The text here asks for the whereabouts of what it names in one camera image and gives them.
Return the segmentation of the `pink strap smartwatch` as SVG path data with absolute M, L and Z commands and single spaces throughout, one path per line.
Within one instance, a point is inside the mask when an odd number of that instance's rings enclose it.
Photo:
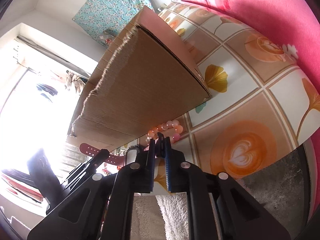
M 81 143 L 79 150 L 81 153 L 91 157 L 87 165 L 93 168 L 98 168 L 102 163 L 124 167 L 129 164 L 128 155 L 130 151 L 136 150 L 136 158 L 138 160 L 143 159 L 147 153 L 141 145 L 131 146 L 125 156 L 111 154 L 107 149 L 98 149 L 87 143 Z

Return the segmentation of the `white fluffy towel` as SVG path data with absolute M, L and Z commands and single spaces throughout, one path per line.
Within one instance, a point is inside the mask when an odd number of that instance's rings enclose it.
M 189 239 L 189 236 L 186 193 L 134 195 L 131 239 Z

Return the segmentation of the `brown cardboard box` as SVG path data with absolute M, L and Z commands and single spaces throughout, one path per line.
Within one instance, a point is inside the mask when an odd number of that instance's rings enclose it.
M 107 48 L 85 84 L 67 142 L 112 151 L 210 96 L 182 39 L 144 7 Z

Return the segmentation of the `patterned tablecloth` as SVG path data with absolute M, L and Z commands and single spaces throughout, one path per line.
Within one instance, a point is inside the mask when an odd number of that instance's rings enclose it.
M 189 160 L 242 178 L 319 132 L 319 93 L 283 48 L 195 5 L 172 3 L 160 18 L 180 35 L 212 94 L 161 127 Z

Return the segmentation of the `pink floral blanket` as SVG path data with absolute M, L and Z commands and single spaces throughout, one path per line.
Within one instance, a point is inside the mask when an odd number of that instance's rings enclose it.
M 305 0 L 173 0 L 236 18 L 275 42 L 319 88 L 319 21 Z

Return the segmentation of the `teal floral wall cloth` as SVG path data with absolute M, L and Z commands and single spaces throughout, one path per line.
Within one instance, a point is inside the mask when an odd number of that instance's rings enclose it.
M 87 0 L 73 21 L 93 40 L 108 47 L 105 36 L 116 37 L 144 6 L 153 8 L 150 0 Z

